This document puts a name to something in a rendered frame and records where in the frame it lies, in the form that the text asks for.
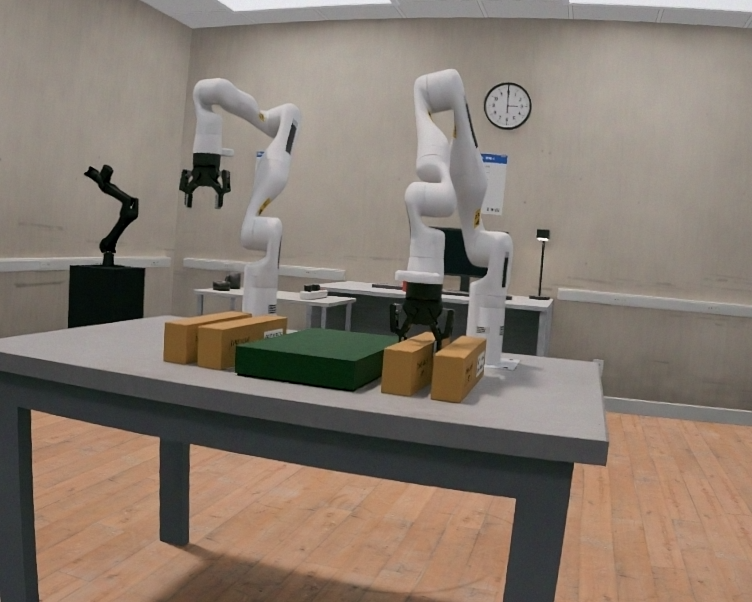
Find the tan cardboard carton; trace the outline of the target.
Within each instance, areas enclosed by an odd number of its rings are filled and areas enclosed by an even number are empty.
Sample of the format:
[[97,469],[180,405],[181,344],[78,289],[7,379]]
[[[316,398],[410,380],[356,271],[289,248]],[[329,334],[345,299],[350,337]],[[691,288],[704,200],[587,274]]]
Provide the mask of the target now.
[[198,367],[235,366],[236,345],[287,334],[287,317],[258,316],[199,327]]
[[224,312],[164,324],[163,361],[190,364],[198,362],[198,327],[252,318],[252,313]]
[[432,382],[434,340],[425,332],[384,348],[381,393],[411,396]]
[[484,375],[486,342],[462,336],[434,354],[431,400],[463,401]]

